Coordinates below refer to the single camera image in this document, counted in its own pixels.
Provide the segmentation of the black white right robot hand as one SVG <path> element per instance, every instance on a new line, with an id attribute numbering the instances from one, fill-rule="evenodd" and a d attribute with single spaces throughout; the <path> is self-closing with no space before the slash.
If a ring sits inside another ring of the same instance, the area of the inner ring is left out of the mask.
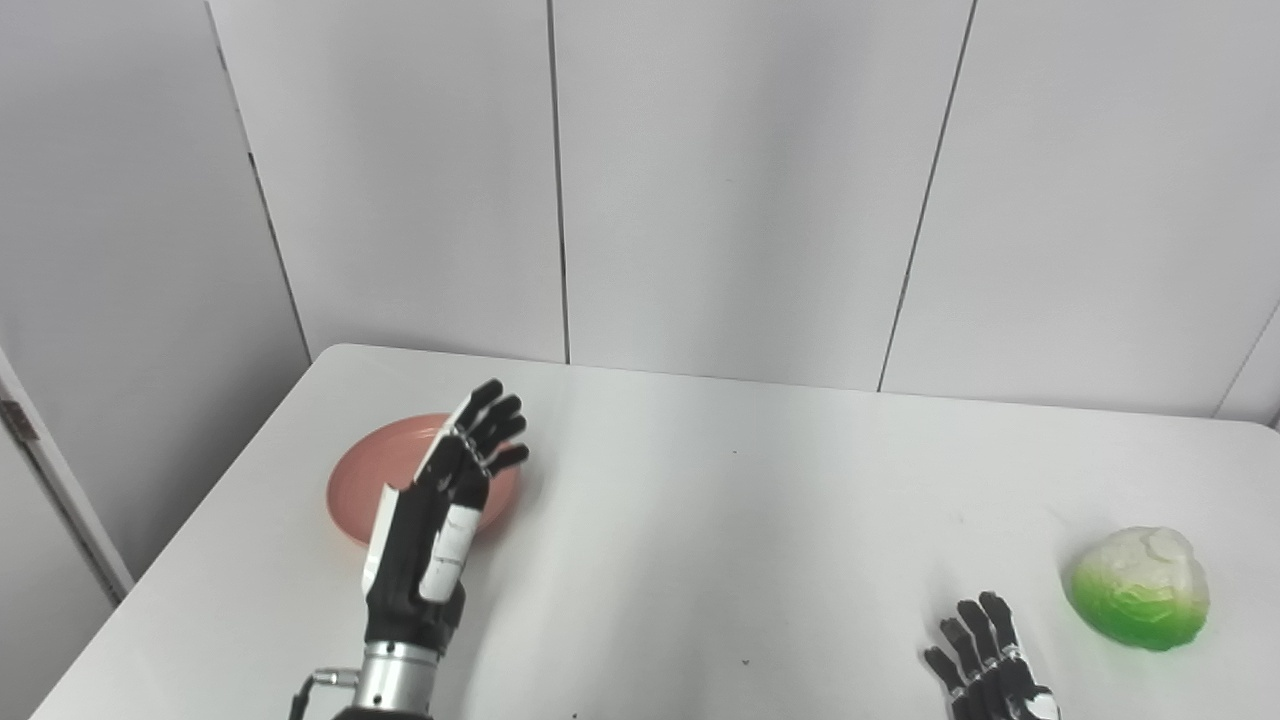
<path id="1" fill-rule="evenodd" d="M 1055 693 L 1036 679 L 1007 601 L 992 591 L 960 600 L 938 629 L 945 646 L 922 659 L 947 696 L 951 719 L 1060 719 Z"/>

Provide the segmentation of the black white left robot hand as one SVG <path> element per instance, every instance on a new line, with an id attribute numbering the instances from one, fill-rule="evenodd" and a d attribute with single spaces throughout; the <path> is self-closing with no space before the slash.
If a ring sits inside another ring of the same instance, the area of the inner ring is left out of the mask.
<path id="1" fill-rule="evenodd" d="M 529 459 L 513 442 L 526 427 L 521 398 L 490 379 L 445 419 L 408 484 L 383 487 L 361 580 L 365 642 L 447 651 L 493 482 Z"/>

